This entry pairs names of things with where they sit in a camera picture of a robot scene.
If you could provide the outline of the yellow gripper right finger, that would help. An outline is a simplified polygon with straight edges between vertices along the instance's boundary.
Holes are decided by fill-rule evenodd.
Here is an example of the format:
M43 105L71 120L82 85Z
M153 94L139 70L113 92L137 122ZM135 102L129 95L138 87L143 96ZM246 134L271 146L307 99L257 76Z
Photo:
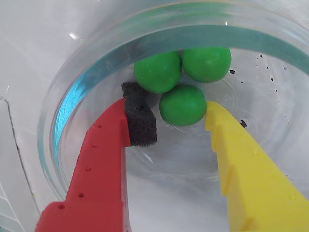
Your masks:
M308 231L308 200L224 107L207 102L205 128L217 155L229 230Z

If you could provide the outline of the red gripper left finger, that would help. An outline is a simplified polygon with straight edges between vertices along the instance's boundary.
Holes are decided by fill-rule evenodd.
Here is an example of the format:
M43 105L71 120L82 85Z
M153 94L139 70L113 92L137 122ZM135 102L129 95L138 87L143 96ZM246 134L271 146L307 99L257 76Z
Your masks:
M126 148L157 142L148 92L136 82L121 85L123 97L87 130L66 198L49 204L38 232L129 232Z

